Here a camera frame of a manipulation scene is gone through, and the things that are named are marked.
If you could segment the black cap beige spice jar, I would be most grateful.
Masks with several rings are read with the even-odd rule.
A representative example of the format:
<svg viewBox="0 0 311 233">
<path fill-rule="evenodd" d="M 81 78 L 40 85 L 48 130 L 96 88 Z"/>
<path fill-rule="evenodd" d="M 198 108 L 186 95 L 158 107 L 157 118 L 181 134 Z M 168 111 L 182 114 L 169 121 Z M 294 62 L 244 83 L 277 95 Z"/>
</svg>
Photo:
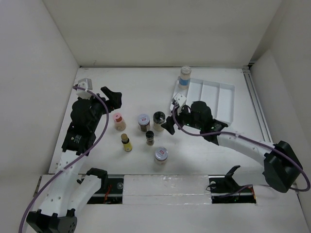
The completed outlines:
<svg viewBox="0 0 311 233">
<path fill-rule="evenodd" d="M 160 132 L 164 129 L 161 127 L 165 122 L 165 114 L 161 111 L 157 111 L 153 115 L 153 127 L 156 131 Z"/>
</svg>

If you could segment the white lid brown spice jar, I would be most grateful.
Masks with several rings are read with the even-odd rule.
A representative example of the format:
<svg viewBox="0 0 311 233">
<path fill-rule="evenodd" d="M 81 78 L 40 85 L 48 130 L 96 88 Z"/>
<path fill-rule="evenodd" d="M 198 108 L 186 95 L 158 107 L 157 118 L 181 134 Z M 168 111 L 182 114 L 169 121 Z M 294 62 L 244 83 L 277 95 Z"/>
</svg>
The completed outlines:
<svg viewBox="0 0 311 233">
<path fill-rule="evenodd" d="M 147 132 L 150 130 L 150 118 L 147 114 L 140 114 L 138 116 L 139 129 L 142 132 Z"/>
</svg>

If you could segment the tall blue label spice bottle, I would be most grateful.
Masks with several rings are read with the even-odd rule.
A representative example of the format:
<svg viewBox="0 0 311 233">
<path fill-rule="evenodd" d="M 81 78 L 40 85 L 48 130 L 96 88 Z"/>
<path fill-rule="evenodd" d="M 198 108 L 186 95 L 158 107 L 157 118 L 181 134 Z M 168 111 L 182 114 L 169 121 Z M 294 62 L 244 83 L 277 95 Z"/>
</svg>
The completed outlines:
<svg viewBox="0 0 311 233">
<path fill-rule="evenodd" d="M 190 66 L 183 66 L 180 70 L 179 76 L 179 87 L 182 89 L 187 89 L 190 83 L 190 76 L 191 76 L 191 67 Z"/>
</svg>

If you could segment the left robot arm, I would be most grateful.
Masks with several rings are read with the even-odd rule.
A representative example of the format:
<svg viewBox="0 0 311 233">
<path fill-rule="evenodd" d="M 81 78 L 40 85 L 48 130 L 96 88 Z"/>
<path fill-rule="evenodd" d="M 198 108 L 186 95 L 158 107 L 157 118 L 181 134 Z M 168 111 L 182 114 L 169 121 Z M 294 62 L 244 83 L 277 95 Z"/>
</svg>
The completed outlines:
<svg viewBox="0 0 311 233">
<path fill-rule="evenodd" d="M 62 153 L 54 176 L 40 189 L 48 189 L 45 199 L 36 211 L 31 211 L 36 198 L 26 209 L 22 222 L 37 233 L 72 233 L 77 227 L 78 212 L 83 209 L 96 192 L 108 188 L 107 171 L 91 168 L 82 180 L 79 171 L 90 151 L 100 142 L 95 135 L 103 115 L 121 108 L 122 94 L 106 86 L 101 88 L 104 97 L 92 91 L 74 86 L 78 99 L 72 105 L 71 123 L 61 147 Z"/>
</svg>

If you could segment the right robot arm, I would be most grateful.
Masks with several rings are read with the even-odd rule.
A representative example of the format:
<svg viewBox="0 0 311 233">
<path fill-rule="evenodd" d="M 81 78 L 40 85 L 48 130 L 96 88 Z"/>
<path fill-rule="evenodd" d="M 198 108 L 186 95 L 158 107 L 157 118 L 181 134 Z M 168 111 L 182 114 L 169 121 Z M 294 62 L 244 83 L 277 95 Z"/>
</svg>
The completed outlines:
<svg viewBox="0 0 311 233">
<path fill-rule="evenodd" d="M 210 143 L 253 159 L 263 167 L 262 176 L 266 185 L 278 192 L 286 193 L 292 189 L 293 183 L 300 175 L 307 183 L 304 191 L 310 189 L 310 181 L 287 142 L 269 143 L 243 136 L 227 123 L 215 119 L 211 109 L 203 101 L 195 101 L 191 106 L 187 106 L 173 100 L 171 106 L 171 115 L 162 125 L 171 135 L 177 127 L 190 136 L 202 137 Z"/>
</svg>

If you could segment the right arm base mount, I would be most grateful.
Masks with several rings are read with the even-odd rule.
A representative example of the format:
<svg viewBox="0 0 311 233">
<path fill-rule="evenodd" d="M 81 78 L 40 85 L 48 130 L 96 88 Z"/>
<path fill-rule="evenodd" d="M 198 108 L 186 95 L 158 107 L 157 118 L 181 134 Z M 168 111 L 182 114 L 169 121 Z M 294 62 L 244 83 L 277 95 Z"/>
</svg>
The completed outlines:
<svg viewBox="0 0 311 233">
<path fill-rule="evenodd" d="M 253 185 L 239 185 L 233 178 L 234 173 L 241 166 L 233 166 L 225 175 L 209 175 L 206 191 L 211 194 L 212 204 L 256 204 Z"/>
</svg>

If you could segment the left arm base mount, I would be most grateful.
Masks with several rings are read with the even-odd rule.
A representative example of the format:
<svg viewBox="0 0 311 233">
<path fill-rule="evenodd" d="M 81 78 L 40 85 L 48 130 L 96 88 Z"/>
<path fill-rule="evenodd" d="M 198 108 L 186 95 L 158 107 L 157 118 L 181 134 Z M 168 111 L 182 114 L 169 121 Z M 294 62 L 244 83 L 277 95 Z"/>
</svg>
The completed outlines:
<svg viewBox="0 0 311 233">
<path fill-rule="evenodd" d="M 124 176 L 109 175 L 107 185 L 89 199 L 87 204 L 122 204 Z"/>
</svg>

